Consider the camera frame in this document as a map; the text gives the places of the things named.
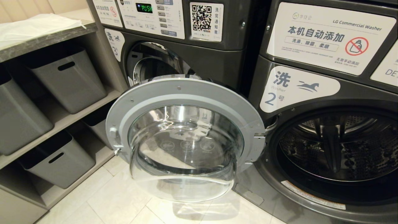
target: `floor tile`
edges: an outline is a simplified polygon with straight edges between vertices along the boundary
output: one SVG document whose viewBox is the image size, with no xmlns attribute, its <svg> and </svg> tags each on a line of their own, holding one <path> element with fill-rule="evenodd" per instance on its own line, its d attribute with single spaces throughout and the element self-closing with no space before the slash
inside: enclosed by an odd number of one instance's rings
<svg viewBox="0 0 398 224">
<path fill-rule="evenodd" d="M 103 165 L 113 176 L 116 176 L 120 171 L 128 169 L 129 165 L 119 156 L 114 156 L 107 163 Z"/>
<path fill-rule="evenodd" d="M 144 208 L 138 213 L 130 224 L 164 224 L 159 217 L 157 217 L 148 207 Z"/>
<path fill-rule="evenodd" d="M 105 168 L 99 168 L 60 202 L 58 202 L 58 204 L 51 208 L 51 210 L 43 216 L 37 224 L 62 223 L 111 178 L 112 175 Z"/>
<path fill-rule="evenodd" d="M 126 169 L 96 192 L 88 204 L 105 224 L 129 224 L 150 198 L 136 186 Z"/>
<path fill-rule="evenodd" d="M 103 224 L 103 222 L 85 202 L 62 224 Z"/>
<path fill-rule="evenodd" d="M 272 215 L 233 191 L 215 199 L 201 224 L 269 224 Z"/>
<path fill-rule="evenodd" d="M 272 217 L 271 219 L 271 223 L 270 224 L 286 224 L 285 222 L 282 222 L 281 220 L 279 220 L 276 217 Z"/>
<path fill-rule="evenodd" d="M 166 224 L 199 224 L 210 204 L 172 203 L 154 197 L 146 206 Z"/>
</svg>

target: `label sticker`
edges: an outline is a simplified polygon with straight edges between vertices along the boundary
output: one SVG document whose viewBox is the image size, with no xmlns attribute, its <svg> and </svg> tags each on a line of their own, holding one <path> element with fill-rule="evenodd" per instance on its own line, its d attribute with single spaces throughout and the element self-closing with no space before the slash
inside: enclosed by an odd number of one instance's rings
<svg viewBox="0 0 398 224">
<path fill-rule="evenodd" d="M 216 3 L 191 2 L 192 37 L 221 42 L 224 5 Z"/>
<path fill-rule="evenodd" d="M 182 0 L 117 0 L 126 29 L 185 39 Z"/>
<path fill-rule="evenodd" d="M 300 195 L 303 198 L 306 198 L 306 199 L 311 200 L 313 202 L 316 202 L 318 204 L 322 204 L 324 206 L 345 210 L 345 204 L 340 204 L 340 203 L 328 201 L 328 200 L 325 200 L 325 199 L 322 199 L 322 198 L 318 198 L 318 197 L 316 197 L 314 195 L 308 194 L 307 192 L 302 191 L 298 187 L 294 186 L 289 181 L 282 181 L 281 184 L 283 184 L 285 187 L 289 188 L 294 193 Z"/>
<path fill-rule="evenodd" d="M 108 37 L 109 44 L 111 45 L 115 58 L 120 61 L 122 48 L 124 45 L 124 36 L 121 32 L 105 28 L 105 34 Z"/>
<path fill-rule="evenodd" d="M 102 24 L 123 27 L 114 0 L 93 0 L 93 3 Z"/>
<path fill-rule="evenodd" d="M 267 53 L 360 75 L 395 23 L 387 16 L 282 2 Z"/>
<path fill-rule="evenodd" d="M 372 74 L 371 80 L 398 86 L 398 40 Z"/>
<path fill-rule="evenodd" d="M 324 96 L 340 90 L 339 81 L 285 66 L 276 66 L 269 73 L 260 108 L 271 113 L 280 108 Z"/>
</svg>

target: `number 2 label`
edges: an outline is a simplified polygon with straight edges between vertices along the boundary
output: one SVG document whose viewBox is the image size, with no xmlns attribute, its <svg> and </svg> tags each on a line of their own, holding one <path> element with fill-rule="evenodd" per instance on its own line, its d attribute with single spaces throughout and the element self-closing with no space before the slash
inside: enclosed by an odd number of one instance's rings
<svg viewBox="0 0 398 224">
<path fill-rule="evenodd" d="M 266 101 L 265 103 L 266 103 L 266 104 L 269 104 L 269 105 L 271 105 L 271 106 L 273 106 L 273 104 L 272 104 L 271 102 L 276 98 L 276 94 L 275 94 L 275 93 L 272 93 L 272 92 L 269 92 L 268 95 L 272 95 L 272 99 Z"/>
</svg>

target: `detergent bottle icon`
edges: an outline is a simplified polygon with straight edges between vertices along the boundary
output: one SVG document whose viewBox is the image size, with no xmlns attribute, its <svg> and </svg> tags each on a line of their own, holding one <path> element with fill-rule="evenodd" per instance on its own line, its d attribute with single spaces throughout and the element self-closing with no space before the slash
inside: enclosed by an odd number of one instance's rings
<svg viewBox="0 0 398 224">
<path fill-rule="evenodd" d="M 359 53 L 359 51 L 362 49 L 362 44 L 361 44 L 361 40 L 357 40 L 355 42 L 355 44 L 353 44 L 351 46 L 351 48 L 349 49 L 349 51 L 353 52 L 353 53 Z"/>
</svg>

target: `gray storage bin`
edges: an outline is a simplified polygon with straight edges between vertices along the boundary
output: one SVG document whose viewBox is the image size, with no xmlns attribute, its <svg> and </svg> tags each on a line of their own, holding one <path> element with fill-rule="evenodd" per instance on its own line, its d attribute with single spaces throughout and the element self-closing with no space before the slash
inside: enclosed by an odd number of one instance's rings
<svg viewBox="0 0 398 224">
<path fill-rule="evenodd" d="M 115 101 L 116 100 L 113 100 L 112 102 L 105 104 L 82 119 L 83 122 L 109 149 L 112 149 L 112 146 L 108 141 L 108 137 L 106 137 L 105 121 L 106 116 L 108 115 L 108 112 Z"/>
<path fill-rule="evenodd" d="M 55 134 L 18 160 L 25 170 L 63 189 L 96 163 L 66 131 Z"/>
<path fill-rule="evenodd" d="M 59 43 L 28 53 L 22 60 L 71 114 L 107 95 L 81 47 Z"/>
<path fill-rule="evenodd" d="M 0 65 L 0 154 L 12 154 L 53 127 Z"/>
</svg>

